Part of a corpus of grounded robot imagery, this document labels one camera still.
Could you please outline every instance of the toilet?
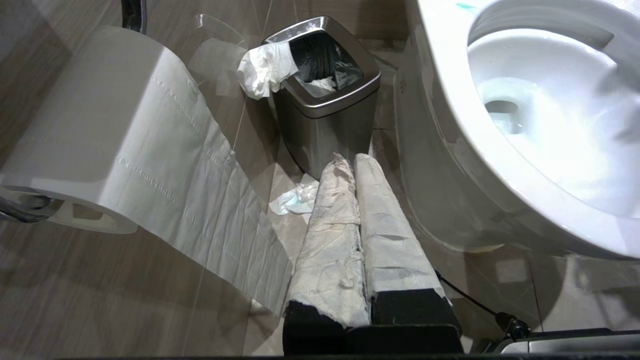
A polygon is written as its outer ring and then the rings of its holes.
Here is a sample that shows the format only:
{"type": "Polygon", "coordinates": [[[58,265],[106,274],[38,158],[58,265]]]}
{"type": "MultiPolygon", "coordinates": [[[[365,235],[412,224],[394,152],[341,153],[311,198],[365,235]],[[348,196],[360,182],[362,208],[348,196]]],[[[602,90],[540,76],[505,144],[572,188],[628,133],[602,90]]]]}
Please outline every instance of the toilet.
{"type": "Polygon", "coordinates": [[[411,211],[466,252],[640,259],[640,1],[408,0],[411,211]]]}

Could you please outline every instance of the black cable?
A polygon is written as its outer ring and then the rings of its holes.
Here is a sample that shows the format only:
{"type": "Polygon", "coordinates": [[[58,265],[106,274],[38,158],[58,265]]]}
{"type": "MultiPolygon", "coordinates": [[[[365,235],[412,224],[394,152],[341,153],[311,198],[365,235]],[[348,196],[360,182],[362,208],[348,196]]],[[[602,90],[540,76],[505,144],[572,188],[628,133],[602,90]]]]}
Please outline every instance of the black cable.
{"type": "Polygon", "coordinates": [[[449,287],[452,288],[456,293],[459,293],[460,295],[464,296],[469,301],[473,302],[475,305],[480,307],[482,310],[485,310],[487,313],[490,313],[493,316],[496,316],[498,314],[495,311],[489,309],[488,307],[482,305],[478,300],[476,300],[476,299],[472,298],[471,296],[469,296],[469,295],[465,294],[464,292],[462,292],[462,290],[458,289],[453,284],[451,284],[447,279],[442,277],[442,275],[440,275],[440,273],[437,272],[437,271],[436,271],[436,276],[438,276],[438,280],[440,280],[440,281],[444,282],[445,284],[449,285],[449,287]]]}

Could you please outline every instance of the tile floor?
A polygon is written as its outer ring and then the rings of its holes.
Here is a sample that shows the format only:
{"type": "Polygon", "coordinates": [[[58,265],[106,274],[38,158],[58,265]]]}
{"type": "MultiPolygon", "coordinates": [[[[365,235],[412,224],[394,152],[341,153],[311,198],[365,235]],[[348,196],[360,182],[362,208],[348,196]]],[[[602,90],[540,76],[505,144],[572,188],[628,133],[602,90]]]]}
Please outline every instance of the tile floor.
{"type": "MultiPolygon", "coordinates": [[[[510,245],[493,252],[456,252],[430,239],[417,226],[404,194],[394,131],[393,76],[403,42],[361,40],[383,73],[378,93],[370,155],[374,156],[405,210],[434,268],[447,280],[494,311],[517,315],[534,331],[608,327],[640,329],[640,263],[584,258],[555,258],[510,245]]],[[[291,190],[303,172],[280,142],[271,200],[291,190]]],[[[287,253],[295,261],[305,235],[300,215],[269,216],[287,253]]],[[[445,290],[463,329],[466,351],[481,351],[486,340],[502,338],[492,316],[452,291],[445,290]]],[[[282,353],[282,320],[254,304],[247,326],[244,355],[282,353]]]]}

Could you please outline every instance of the toilet seat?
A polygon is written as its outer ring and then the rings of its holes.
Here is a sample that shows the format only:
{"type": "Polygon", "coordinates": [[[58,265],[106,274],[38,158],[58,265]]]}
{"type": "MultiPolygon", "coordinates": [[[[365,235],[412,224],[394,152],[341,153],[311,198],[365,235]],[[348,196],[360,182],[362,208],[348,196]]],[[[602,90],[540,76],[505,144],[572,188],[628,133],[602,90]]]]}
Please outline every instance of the toilet seat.
{"type": "MultiPolygon", "coordinates": [[[[504,185],[540,215],[577,238],[573,241],[594,245],[618,257],[640,258],[640,219],[606,213],[560,188],[513,147],[486,111],[472,79],[467,47],[478,16],[482,17],[483,10],[499,1],[418,1],[433,66],[460,131],[504,185]]],[[[563,3],[562,6],[571,6],[569,1],[563,3]]],[[[594,0],[589,5],[597,9],[611,6],[611,2],[594,0]]],[[[456,149],[450,151],[462,159],[456,149]]]]}

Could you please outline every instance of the stainless steel trash can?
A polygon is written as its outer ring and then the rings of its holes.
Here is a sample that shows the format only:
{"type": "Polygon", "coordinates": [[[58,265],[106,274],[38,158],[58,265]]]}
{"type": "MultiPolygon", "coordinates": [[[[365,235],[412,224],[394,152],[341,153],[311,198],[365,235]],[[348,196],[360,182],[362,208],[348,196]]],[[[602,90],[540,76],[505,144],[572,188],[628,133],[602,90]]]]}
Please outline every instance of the stainless steel trash can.
{"type": "Polygon", "coordinates": [[[380,68],[362,44],[330,17],[286,28],[263,44],[288,41],[300,72],[285,80],[273,102],[284,142],[298,165],[319,179],[333,153],[353,162],[369,151],[380,68]],[[312,94],[308,82],[333,76],[337,89],[312,94]]]}

